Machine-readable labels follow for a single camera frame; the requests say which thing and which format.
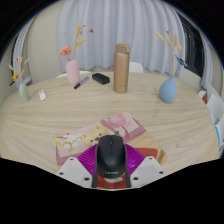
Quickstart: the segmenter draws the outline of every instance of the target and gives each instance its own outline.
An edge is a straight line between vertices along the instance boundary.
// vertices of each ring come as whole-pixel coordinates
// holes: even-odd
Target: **pen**
[[[79,82],[74,89],[77,89],[79,86],[81,86],[85,81],[87,81],[89,79],[89,77],[85,77],[81,82]]]

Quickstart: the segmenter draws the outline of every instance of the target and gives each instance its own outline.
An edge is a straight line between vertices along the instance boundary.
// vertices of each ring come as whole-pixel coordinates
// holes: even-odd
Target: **vase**
[[[70,85],[76,86],[80,82],[79,64],[76,60],[66,63],[67,77]]]
[[[19,93],[20,93],[20,96],[21,98],[24,100],[24,101],[28,101],[30,99],[30,94],[29,94],[29,90],[28,90],[28,87],[25,83],[20,83],[19,85]]]
[[[161,100],[163,100],[164,102],[170,103],[175,99],[176,93],[177,93],[176,83],[174,76],[172,75],[160,86],[159,96]]]

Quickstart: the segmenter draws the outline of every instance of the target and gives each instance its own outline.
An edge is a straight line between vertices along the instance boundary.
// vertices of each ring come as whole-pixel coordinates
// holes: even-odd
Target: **red object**
[[[154,148],[135,148],[138,152],[140,152],[143,156],[153,156],[155,159],[158,156],[158,150]],[[125,175],[122,177],[122,181],[117,183],[109,183],[103,177],[98,175],[98,183],[97,187],[101,187],[104,189],[124,189],[126,188],[125,183]]]
[[[207,97],[203,97],[202,100],[207,104]]]

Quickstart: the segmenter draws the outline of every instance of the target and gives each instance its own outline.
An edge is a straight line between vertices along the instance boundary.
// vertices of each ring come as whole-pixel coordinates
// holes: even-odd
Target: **curtain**
[[[171,37],[177,34],[182,51],[174,48],[174,55],[185,57],[181,21],[170,5],[159,0],[66,0],[59,18],[58,51],[64,46],[74,49],[78,25],[86,25],[83,28],[86,41],[75,53],[79,67],[84,70],[95,66],[110,67],[114,64],[115,44],[128,43],[130,61],[139,62],[150,71],[171,74],[170,48],[154,31],[164,38],[166,31]],[[85,33],[90,29],[94,33]],[[65,72],[66,62],[72,60],[73,53],[59,57],[61,70]],[[178,68],[176,58],[175,62],[175,74],[180,76],[183,66]]]
[[[15,59],[20,57],[22,55],[22,51],[23,51],[23,44],[24,44],[24,40],[26,38],[26,34],[33,22],[33,20],[35,19],[36,16],[34,16],[32,19],[29,20],[28,23],[26,23],[26,25],[21,29],[21,31],[19,32],[18,38],[16,40],[15,43],[15,47],[14,47],[14,51],[13,51],[13,69],[14,71],[18,70],[19,73],[21,73],[21,64],[20,63],[16,63]],[[28,83],[29,81],[31,81],[31,76],[28,77],[26,80],[23,80],[24,83]],[[19,80],[16,80],[16,85],[17,88],[19,89]]]
[[[208,41],[206,40],[206,37],[201,31],[199,32],[200,32],[201,39],[203,42],[203,47],[204,47],[204,71],[202,74],[201,85],[205,89],[207,89],[207,84],[212,83],[212,75],[213,75],[212,55],[211,55],[211,51],[208,45]]]

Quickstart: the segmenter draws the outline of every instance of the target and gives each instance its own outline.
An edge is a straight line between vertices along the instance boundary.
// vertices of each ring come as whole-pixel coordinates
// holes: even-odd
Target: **black box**
[[[110,82],[110,78],[103,75],[103,74],[100,74],[100,73],[95,73],[95,74],[92,74],[92,78],[99,82],[100,84],[104,85],[104,84],[107,84]]]

